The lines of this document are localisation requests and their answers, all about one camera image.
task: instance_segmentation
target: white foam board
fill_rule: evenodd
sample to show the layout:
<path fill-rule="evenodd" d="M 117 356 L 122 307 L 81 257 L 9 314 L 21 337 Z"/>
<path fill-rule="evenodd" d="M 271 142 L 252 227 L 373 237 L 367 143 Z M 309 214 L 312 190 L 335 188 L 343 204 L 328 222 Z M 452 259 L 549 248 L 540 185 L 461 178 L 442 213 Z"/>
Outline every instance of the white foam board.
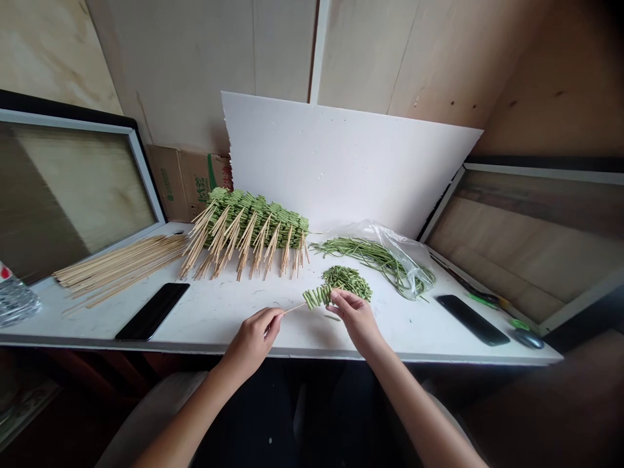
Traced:
<path fill-rule="evenodd" d="M 222 92 L 234 187 L 310 219 L 414 238 L 483 130 Z"/>

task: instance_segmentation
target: black smartphone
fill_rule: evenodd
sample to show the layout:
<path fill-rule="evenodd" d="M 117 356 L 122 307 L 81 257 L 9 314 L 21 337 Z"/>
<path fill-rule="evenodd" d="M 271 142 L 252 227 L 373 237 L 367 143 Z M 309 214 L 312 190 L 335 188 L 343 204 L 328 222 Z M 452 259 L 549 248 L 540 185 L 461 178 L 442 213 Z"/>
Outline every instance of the black smartphone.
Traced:
<path fill-rule="evenodd" d="M 438 296 L 435 299 L 486 345 L 499 346 L 511 341 L 507 335 L 481 317 L 457 296 Z"/>
<path fill-rule="evenodd" d="M 189 287 L 188 283 L 167 283 L 161 287 L 117 333 L 115 339 L 124 341 L 148 341 L 151 339 Z"/>

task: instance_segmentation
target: right hand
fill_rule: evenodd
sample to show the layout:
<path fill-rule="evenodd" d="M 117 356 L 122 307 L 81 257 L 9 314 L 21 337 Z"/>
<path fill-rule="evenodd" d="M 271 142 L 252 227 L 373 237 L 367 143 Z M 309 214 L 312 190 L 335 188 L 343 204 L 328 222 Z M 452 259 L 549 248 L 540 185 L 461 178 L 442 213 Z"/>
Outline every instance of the right hand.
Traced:
<path fill-rule="evenodd" d="M 342 289 L 334 289 L 331 293 L 331 301 L 337 307 L 328 305 L 326 309 L 343 320 L 353 344 L 365 359 L 370 353 L 387 346 L 368 302 Z"/>

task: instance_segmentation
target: table surface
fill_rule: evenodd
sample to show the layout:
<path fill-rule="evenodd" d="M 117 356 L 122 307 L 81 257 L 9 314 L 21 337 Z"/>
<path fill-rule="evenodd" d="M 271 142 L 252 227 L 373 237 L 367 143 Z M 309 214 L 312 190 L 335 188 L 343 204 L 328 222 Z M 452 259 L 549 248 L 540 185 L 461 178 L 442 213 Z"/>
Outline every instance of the table surface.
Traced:
<path fill-rule="evenodd" d="M 188 232 L 190 224 L 168 223 L 149 235 Z M 266 281 L 263 276 L 236 281 L 236 256 L 213 280 L 189 279 L 190 288 L 148 342 L 118 342 L 114 336 L 140 308 L 169 282 L 179 282 L 182 260 L 164 268 L 93 309 L 81 309 L 70 317 L 61 312 L 77 304 L 67 291 L 49 281 L 33 288 L 43 304 L 42 311 L 24 322 L 0 329 L 0 343 L 17 346 L 124 349 L 198 354 L 222 354 L 241 322 L 263 307 L 290 309 L 303 302 L 302 293 L 322 284 L 321 275 L 332 265 L 357 268 L 373 291 L 371 306 L 382 335 L 403 361 L 479 363 L 499 365 L 548 365 L 563 359 L 551 347 L 528 348 L 511 337 L 511 342 L 490 347 L 439 305 L 435 297 L 455 294 L 507 335 L 513 330 L 511 317 L 467 297 L 467 291 L 435 262 L 435 287 L 414 302 L 399 295 L 377 271 L 352 258 L 336 258 L 310 252 L 311 264 L 304 264 L 299 278 L 279 277 L 275 259 Z M 270 356 L 294 358 L 361 359 L 342 322 L 324 317 L 324 308 L 306 306 L 290 312 Z"/>

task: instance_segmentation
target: long green bean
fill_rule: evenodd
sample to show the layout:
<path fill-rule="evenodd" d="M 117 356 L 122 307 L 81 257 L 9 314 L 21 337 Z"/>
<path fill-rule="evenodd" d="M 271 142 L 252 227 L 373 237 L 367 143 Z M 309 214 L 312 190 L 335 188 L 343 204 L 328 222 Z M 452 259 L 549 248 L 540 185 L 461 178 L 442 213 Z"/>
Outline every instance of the long green bean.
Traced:
<path fill-rule="evenodd" d="M 381 244 L 357 237 L 337 237 L 323 242 L 322 244 L 313 242 L 310 244 L 310 247 L 318 252 L 322 252 L 323 258 L 327 255 L 332 255 L 334 257 L 342 257 L 344 255 L 353 257 L 359 260 L 362 265 L 383 274 L 386 280 L 392 284 L 404 298 L 414 299 L 411 297 L 411 294 L 408 294 L 411 292 L 412 288 L 405 268 L 390 251 Z M 430 284 L 436 282 L 436 277 L 431 271 L 423 266 L 416 265 L 416 263 L 414 263 L 414 265 L 422 271 L 425 280 Z M 416 294 L 418 296 L 426 290 L 426 287 L 420 278 L 415 277 L 414 281 Z"/>

